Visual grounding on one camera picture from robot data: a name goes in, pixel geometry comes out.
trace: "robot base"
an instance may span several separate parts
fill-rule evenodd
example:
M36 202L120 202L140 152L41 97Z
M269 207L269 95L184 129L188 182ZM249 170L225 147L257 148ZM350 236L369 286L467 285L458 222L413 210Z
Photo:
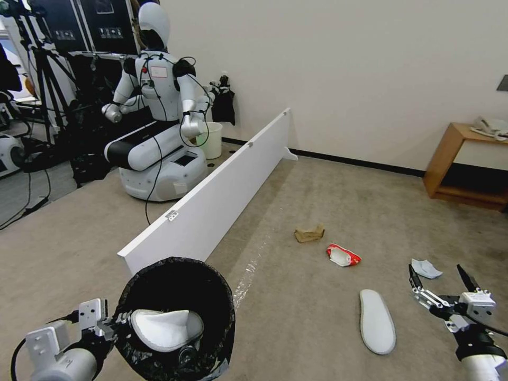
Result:
M160 162L144 171L120 168L125 191L146 200L153 188ZM208 174L204 152L199 148L182 148L162 161L162 168L149 201L168 201L182 198Z

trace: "black trash bin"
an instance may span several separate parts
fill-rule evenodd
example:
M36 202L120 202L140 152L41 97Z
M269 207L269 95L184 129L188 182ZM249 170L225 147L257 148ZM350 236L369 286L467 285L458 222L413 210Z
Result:
M197 356L184 364L178 361L178 351L156 352L129 325L123 327L116 348L144 379L208 381L227 369L234 340L233 296L214 268L194 259L170 257L140 270L127 283L115 316L139 309L190 310L204 324Z

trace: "brown paper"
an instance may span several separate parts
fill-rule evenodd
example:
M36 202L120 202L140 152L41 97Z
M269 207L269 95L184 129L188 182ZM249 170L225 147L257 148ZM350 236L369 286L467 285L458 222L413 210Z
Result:
M324 225L319 224L314 230L302 230L296 228L295 237L299 243L316 241L323 238L324 236Z

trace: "telephone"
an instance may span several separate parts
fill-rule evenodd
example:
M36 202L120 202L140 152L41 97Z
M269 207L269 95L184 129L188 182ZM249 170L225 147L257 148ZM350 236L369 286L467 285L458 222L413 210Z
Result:
M508 122L501 119L476 118L471 131L491 137L497 141L508 140Z

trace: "wooden shelf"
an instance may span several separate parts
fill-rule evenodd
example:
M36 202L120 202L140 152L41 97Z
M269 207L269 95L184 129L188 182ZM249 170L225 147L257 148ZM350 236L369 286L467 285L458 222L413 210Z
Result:
M427 193L431 198L502 211L508 204L508 189L501 189L502 186L495 192L482 192L482 189L469 189L462 185L449 184L448 181L445 181L446 185L442 184L465 141L500 144L508 149L508 141L499 142L477 134L471 131L470 127L469 124L461 123L451 123L448 126L423 177Z

